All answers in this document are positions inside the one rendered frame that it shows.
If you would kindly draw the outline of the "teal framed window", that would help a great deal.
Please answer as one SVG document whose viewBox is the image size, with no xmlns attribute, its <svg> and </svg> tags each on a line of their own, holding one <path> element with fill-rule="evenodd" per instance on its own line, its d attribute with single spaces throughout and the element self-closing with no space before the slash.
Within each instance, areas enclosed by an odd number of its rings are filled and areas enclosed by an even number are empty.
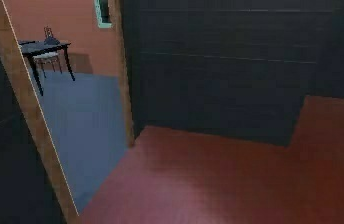
<svg viewBox="0 0 344 224">
<path fill-rule="evenodd" d="M 97 24 L 99 28 L 112 26 L 109 12 L 109 0 L 94 0 Z"/>
</svg>

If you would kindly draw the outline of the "black table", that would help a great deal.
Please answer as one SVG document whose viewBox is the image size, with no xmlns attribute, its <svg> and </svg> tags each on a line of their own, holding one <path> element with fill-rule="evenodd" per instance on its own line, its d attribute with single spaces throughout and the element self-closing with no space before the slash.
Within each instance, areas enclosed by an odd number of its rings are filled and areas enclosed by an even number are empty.
<svg viewBox="0 0 344 224">
<path fill-rule="evenodd" d="M 32 70 L 34 81 L 36 83 L 36 86 L 39 89 L 39 93 L 43 94 L 43 88 L 41 85 L 40 77 L 39 77 L 39 72 L 37 65 L 33 59 L 34 56 L 43 54 L 43 53 L 48 53 L 48 52 L 59 52 L 60 50 L 63 51 L 65 63 L 68 69 L 68 73 L 70 74 L 72 80 L 75 80 L 73 70 L 70 64 L 69 60 L 69 55 L 68 55 L 68 48 L 70 46 L 69 42 L 60 42 L 57 45 L 48 45 L 45 44 L 44 42 L 20 42 L 20 51 L 23 55 L 24 58 L 28 60 L 28 64 Z"/>
</svg>

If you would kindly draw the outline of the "brown wooden room door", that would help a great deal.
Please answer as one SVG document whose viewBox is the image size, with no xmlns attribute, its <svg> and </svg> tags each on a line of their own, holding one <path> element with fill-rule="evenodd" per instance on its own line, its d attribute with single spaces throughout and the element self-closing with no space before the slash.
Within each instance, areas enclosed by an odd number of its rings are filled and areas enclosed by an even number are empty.
<svg viewBox="0 0 344 224">
<path fill-rule="evenodd" d="M 65 220 L 67 224 L 82 224 L 3 0 L 0 0 L 0 59 Z"/>
</svg>

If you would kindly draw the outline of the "white seat chair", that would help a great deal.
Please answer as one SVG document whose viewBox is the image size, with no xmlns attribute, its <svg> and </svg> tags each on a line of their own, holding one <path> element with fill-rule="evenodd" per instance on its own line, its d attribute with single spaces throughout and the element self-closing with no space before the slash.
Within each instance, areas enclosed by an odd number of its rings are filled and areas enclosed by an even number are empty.
<svg viewBox="0 0 344 224">
<path fill-rule="evenodd" d="M 60 57 L 59 57 L 59 54 L 57 52 L 43 53 L 43 54 L 34 56 L 33 59 L 34 59 L 35 63 L 40 66 L 40 69 L 41 69 L 43 75 L 46 75 L 45 69 L 44 69 L 45 64 L 50 64 L 52 66 L 52 70 L 56 71 L 54 63 L 57 63 L 59 70 L 62 70 Z"/>
</svg>

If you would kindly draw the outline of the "dark desk lamp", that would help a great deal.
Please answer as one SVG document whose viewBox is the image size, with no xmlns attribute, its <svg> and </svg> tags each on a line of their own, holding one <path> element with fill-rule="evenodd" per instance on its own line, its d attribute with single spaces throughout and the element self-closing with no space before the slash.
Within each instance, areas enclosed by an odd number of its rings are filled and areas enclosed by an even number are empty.
<svg viewBox="0 0 344 224">
<path fill-rule="evenodd" d="M 45 40 L 44 43 L 48 45 L 57 45 L 60 43 L 58 39 L 53 36 L 52 29 L 48 26 L 44 28 Z"/>
</svg>

